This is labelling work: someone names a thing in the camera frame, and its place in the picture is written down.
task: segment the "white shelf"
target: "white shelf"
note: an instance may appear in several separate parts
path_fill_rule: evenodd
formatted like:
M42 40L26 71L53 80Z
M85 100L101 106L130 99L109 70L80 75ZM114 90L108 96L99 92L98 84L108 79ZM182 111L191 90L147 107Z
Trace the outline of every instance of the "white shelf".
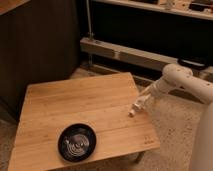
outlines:
M184 11L184 10L179 10L174 8L170 10L166 10L164 6L147 4L142 2L134 2L134 1L128 1L128 0L92 0L92 1L126 6L131 8L145 9L145 10L156 11L156 12L176 14L176 15L205 19L205 20L213 20L213 14L210 14L210 13L196 12L192 10Z

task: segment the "table leg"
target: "table leg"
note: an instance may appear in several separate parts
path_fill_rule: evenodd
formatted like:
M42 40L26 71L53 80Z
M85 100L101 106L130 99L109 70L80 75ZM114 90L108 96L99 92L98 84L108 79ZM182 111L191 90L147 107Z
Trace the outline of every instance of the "table leg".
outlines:
M144 154L145 154L145 151L139 152L137 158L135 159L135 163L139 164Z

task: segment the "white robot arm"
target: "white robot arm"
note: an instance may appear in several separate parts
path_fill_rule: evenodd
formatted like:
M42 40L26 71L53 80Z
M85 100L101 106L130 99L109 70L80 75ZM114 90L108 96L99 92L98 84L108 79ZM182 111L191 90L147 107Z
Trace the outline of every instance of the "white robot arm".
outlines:
M190 171L213 170L213 84L193 76L192 70L176 64L164 67L162 77L145 88L133 103L130 116L145 107L146 100L153 96L160 98L170 91L184 88L204 104L207 110L198 126L195 145L190 163Z

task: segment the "black bowl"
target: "black bowl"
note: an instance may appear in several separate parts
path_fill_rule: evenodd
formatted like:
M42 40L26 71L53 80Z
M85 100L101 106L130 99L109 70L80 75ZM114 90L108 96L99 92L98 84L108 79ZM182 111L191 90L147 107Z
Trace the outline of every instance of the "black bowl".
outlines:
M87 159L94 151L95 146L95 132L85 124L69 126L62 132L58 140L59 153L70 162Z

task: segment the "terrazzo floor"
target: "terrazzo floor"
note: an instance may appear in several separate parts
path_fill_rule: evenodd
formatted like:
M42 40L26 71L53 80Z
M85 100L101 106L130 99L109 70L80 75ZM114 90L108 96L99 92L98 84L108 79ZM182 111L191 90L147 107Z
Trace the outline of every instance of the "terrazzo floor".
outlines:
M79 68L71 79L94 75ZM202 104L170 95L158 101L150 99L146 110L160 138L159 149L147 151L139 164L133 163L136 154L132 154L55 171L187 171L204 109ZM16 125L0 120L0 171L7 170L16 129Z

